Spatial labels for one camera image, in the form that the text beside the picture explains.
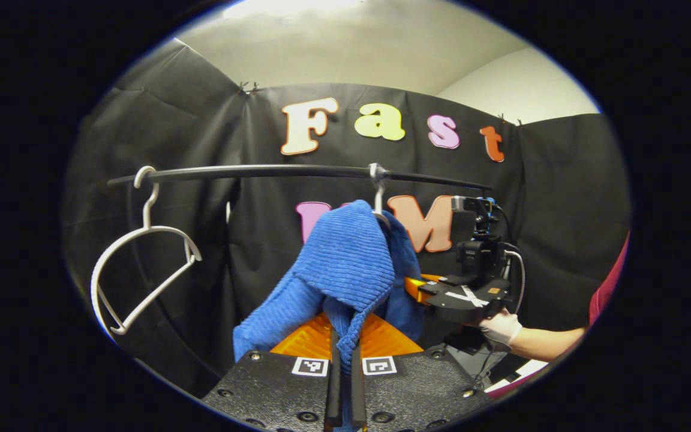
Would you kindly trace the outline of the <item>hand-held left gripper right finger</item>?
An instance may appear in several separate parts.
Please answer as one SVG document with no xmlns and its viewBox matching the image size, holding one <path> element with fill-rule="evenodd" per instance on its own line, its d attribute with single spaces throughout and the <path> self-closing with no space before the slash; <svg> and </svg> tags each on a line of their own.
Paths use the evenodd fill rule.
<svg viewBox="0 0 691 432">
<path fill-rule="evenodd" d="M 423 350 L 371 314 L 353 355 L 351 407 L 362 431 L 430 431 L 491 404 L 448 350 Z"/>
</svg>

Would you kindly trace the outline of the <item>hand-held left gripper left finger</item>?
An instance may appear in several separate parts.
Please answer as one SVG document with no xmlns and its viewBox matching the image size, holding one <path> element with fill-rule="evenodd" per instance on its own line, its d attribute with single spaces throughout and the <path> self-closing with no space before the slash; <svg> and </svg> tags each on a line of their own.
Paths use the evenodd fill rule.
<svg viewBox="0 0 691 432">
<path fill-rule="evenodd" d="M 319 313 L 271 350 L 247 351 L 203 402 L 258 430 L 331 431 L 342 421 L 337 342 Z"/>
</svg>

